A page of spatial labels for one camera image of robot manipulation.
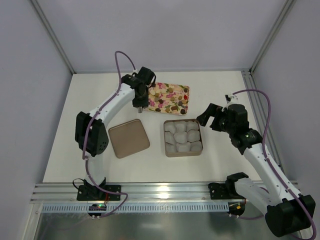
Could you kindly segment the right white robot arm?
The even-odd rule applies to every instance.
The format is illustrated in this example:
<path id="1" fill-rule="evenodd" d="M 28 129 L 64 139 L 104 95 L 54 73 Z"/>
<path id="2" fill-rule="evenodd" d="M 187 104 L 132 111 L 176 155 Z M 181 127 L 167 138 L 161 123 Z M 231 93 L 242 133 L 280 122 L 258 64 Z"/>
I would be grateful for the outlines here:
<path id="1" fill-rule="evenodd" d="M 196 119 L 204 127 L 209 118 L 213 118 L 210 128 L 229 135 L 231 144 L 250 162 L 266 187 L 263 190 L 247 174 L 239 172 L 226 178 L 229 194 L 249 200 L 263 214 L 276 237 L 314 228 L 314 199 L 302 195 L 275 163 L 260 133 L 250 127 L 245 106 L 211 103 Z"/>

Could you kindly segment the tan square tin lid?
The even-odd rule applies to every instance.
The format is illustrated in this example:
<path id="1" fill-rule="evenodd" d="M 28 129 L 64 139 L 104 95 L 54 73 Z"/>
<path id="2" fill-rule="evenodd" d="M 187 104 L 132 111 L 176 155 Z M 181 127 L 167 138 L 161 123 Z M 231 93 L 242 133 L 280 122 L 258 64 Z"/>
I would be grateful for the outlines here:
<path id="1" fill-rule="evenodd" d="M 111 127 L 108 133 L 114 154 L 118 159 L 126 158 L 150 147 L 150 140 L 139 119 Z"/>

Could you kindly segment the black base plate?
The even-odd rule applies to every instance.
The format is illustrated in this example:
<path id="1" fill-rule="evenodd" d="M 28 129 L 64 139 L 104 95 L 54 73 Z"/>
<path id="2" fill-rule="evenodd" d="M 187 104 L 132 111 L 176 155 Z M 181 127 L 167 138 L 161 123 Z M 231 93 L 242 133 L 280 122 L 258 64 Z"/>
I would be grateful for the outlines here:
<path id="1" fill-rule="evenodd" d="M 217 183 L 212 182 L 208 184 L 209 194 L 211 200 L 244 200 L 245 197 L 236 192 L 234 183 Z"/>
<path id="2" fill-rule="evenodd" d="M 99 190 L 96 186 L 90 184 L 83 184 L 79 186 L 76 200 L 77 201 L 120 201 L 120 195 L 115 193 L 121 192 L 121 185 L 118 184 L 105 184 L 102 183 L 100 187 L 106 191 L 112 192 L 106 193 Z"/>

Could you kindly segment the aluminium rail frame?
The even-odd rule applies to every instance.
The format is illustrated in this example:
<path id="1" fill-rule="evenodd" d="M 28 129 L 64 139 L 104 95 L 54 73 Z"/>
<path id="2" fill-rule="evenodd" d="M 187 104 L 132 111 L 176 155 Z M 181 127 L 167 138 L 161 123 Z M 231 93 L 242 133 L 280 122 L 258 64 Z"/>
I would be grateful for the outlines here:
<path id="1" fill-rule="evenodd" d="M 198 202 L 209 201 L 208 182 L 129 182 L 120 183 L 128 202 Z M 72 183 L 38 183 L 30 202 L 74 203 L 78 190 Z"/>

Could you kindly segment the floral pattern tray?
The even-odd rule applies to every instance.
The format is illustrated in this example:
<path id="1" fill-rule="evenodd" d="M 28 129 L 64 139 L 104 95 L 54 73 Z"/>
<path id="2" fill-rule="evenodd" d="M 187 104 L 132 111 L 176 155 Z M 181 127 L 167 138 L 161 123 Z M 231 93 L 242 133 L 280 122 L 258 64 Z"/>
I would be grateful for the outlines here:
<path id="1" fill-rule="evenodd" d="M 149 112 L 183 116 L 188 113 L 190 87 L 180 84 L 157 82 L 149 88 Z"/>

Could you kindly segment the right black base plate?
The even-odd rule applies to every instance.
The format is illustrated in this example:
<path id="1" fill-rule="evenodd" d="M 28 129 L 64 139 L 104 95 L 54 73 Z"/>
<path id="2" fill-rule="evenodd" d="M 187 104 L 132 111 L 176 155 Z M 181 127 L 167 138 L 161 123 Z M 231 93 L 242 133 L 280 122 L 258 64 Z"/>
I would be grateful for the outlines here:
<path id="1" fill-rule="evenodd" d="M 234 183 L 217 183 L 212 182 L 208 184 L 209 194 L 211 200 L 244 200 L 245 197 L 236 192 Z"/>

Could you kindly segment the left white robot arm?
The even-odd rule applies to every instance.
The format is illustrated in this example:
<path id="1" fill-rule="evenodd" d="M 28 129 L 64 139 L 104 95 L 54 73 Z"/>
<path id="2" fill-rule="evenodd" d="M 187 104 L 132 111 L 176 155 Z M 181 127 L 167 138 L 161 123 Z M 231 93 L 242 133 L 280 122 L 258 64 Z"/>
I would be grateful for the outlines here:
<path id="1" fill-rule="evenodd" d="M 139 111 L 149 106 L 149 88 L 156 82 L 156 74 L 142 67 L 138 72 L 120 78 L 119 87 L 103 103 L 88 113 L 79 112 L 75 123 L 75 141 L 82 151 L 86 177 L 77 189 L 78 201 L 101 201 L 106 196 L 120 200 L 120 191 L 108 190 L 102 172 L 102 153 L 109 144 L 107 126 L 127 104 Z"/>

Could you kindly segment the tan square tin box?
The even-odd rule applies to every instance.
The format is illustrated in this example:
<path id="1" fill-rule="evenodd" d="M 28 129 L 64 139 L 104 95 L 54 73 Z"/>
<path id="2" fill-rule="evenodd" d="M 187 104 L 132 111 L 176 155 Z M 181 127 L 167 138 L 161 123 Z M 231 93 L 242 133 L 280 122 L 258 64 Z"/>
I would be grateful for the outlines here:
<path id="1" fill-rule="evenodd" d="M 201 155 L 204 146 L 196 119 L 166 120 L 163 123 L 164 151 L 168 158 Z"/>

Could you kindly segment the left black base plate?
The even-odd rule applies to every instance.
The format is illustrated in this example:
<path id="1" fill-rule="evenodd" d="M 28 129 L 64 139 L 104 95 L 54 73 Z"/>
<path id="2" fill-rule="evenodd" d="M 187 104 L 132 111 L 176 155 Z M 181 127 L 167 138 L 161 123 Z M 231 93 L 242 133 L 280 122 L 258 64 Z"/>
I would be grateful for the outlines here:
<path id="1" fill-rule="evenodd" d="M 90 184 L 83 184 L 79 186 L 76 200 L 77 201 L 120 201 L 120 195 L 115 193 L 121 192 L 121 185 L 118 184 L 105 184 L 102 183 L 100 187 L 106 191 L 112 192 L 106 193 L 99 190 L 96 186 Z"/>

